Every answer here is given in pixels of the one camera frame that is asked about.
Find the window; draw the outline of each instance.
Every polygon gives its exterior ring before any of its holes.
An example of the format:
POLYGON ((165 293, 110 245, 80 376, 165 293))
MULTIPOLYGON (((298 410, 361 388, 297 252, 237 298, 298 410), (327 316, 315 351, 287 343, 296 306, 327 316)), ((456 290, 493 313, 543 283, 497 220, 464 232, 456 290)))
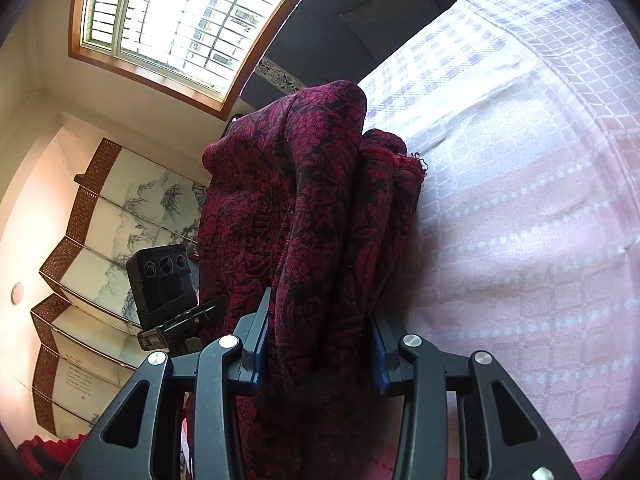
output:
POLYGON ((74 0, 70 56, 226 119, 299 0, 74 0))

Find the bed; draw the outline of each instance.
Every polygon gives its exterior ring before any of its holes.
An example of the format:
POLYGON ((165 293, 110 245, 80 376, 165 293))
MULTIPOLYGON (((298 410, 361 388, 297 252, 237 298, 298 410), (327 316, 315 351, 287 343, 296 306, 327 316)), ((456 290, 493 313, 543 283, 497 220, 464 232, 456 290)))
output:
MULTIPOLYGON (((583 480, 601 478, 640 418, 629 31, 607 0, 458 0, 360 86, 365 130, 429 167, 383 306, 443 351, 492 352, 583 480)), ((369 480, 391 478, 401 407, 373 410, 369 480)))

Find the wooden window frame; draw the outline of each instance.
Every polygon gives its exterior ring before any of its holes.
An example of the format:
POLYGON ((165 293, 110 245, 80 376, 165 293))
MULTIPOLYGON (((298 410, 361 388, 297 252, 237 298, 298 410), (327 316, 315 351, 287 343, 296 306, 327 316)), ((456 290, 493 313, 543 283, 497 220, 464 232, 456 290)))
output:
POLYGON ((280 1, 242 62, 240 70, 236 73, 224 100, 217 100, 178 80, 153 72, 132 62, 82 46, 84 0, 71 0, 68 34, 69 57, 137 81, 226 121, 231 108, 240 97, 242 88, 249 81, 251 74, 262 56, 264 56, 271 41, 276 37, 276 34, 299 2, 300 0, 280 1))

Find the wall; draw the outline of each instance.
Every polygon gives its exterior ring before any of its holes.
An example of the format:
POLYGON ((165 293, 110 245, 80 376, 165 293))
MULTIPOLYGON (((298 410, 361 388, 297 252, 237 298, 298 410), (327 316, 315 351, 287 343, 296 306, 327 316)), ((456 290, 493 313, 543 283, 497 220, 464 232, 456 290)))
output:
MULTIPOLYGON (((71 0, 35 0, 35 35, 42 87, 61 102, 115 121, 149 139, 200 160, 225 123, 197 108, 104 69, 70 59, 71 0)), ((238 101, 232 113, 253 109, 238 101)))
POLYGON ((185 155, 116 121, 98 117, 84 108, 57 100, 53 102, 60 110, 63 127, 79 142, 87 142, 97 147, 102 138, 106 137, 191 180, 204 186, 209 185, 211 175, 202 167, 199 152, 185 155))
POLYGON ((53 140, 28 176, 0 239, 0 420, 15 445, 36 434, 52 438, 37 426, 33 411, 30 387, 40 341, 29 311, 51 294, 38 269, 66 230, 77 189, 70 167, 86 167, 90 157, 81 147, 65 153, 53 140), (14 306, 16 282, 24 284, 24 299, 14 306))
POLYGON ((0 46, 0 147, 12 119, 36 89, 30 59, 35 49, 30 43, 30 25, 30 14, 23 14, 0 46))

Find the folded blanket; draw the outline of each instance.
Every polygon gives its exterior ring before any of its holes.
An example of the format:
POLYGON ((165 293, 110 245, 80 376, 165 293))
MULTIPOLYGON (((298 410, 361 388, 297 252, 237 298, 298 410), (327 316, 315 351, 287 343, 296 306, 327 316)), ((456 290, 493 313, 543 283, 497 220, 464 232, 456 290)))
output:
POLYGON ((308 88, 209 146, 200 298, 230 298, 206 342, 272 286, 268 378, 238 399, 247 478, 346 474, 369 392, 367 317, 404 247, 424 171, 395 135, 362 135, 354 84, 308 88))

